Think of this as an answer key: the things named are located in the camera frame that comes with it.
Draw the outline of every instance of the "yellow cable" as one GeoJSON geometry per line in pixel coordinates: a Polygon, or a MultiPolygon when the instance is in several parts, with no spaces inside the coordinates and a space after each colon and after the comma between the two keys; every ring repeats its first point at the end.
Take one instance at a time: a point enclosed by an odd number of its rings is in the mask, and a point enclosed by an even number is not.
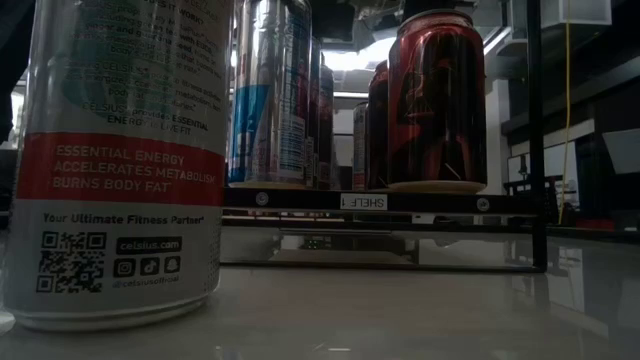
{"type": "Polygon", "coordinates": [[[567,184],[567,153],[569,152],[569,125],[571,124],[571,0],[567,0],[567,22],[565,24],[566,33],[566,93],[567,93],[567,124],[565,126],[566,137],[564,140],[564,166],[562,170],[562,198],[560,202],[560,214],[558,215],[558,225],[562,225],[564,214],[565,187],[567,184]]]}

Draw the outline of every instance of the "white floor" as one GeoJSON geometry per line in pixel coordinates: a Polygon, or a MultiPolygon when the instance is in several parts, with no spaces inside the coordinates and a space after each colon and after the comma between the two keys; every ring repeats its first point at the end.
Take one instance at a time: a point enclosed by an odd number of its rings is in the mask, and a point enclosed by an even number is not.
{"type": "Polygon", "coordinates": [[[551,245],[540,276],[225,268],[204,308],[156,325],[5,318],[0,359],[638,359],[640,246],[551,245]]]}

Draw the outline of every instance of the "shelf label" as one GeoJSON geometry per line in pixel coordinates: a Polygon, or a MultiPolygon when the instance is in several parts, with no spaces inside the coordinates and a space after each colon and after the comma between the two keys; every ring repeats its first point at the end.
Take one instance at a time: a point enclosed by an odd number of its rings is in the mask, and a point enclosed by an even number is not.
{"type": "Polygon", "coordinates": [[[340,194],[340,210],[387,210],[386,194],[340,194]]]}

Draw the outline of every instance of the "social media icon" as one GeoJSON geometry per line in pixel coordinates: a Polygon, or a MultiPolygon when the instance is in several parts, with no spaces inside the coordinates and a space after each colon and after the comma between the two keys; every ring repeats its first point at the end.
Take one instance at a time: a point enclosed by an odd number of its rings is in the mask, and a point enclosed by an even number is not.
{"type": "Polygon", "coordinates": [[[173,274],[180,271],[180,256],[169,256],[164,259],[164,273],[173,274]]]}
{"type": "Polygon", "coordinates": [[[136,273],[136,259],[117,259],[113,263],[113,277],[130,277],[136,273]]]}
{"type": "Polygon", "coordinates": [[[159,258],[144,258],[140,260],[140,275],[157,275],[160,273],[159,258]]]}

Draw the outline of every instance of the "vertical black pole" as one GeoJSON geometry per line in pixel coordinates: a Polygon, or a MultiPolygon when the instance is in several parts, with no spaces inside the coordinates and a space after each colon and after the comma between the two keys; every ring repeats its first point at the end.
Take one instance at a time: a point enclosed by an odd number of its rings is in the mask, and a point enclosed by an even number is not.
{"type": "Polygon", "coordinates": [[[538,204],[533,224],[533,266],[547,270],[545,230],[544,145],[542,116],[542,41],[540,0],[527,0],[527,52],[529,75],[529,131],[531,151],[531,194],[538,204]]]}

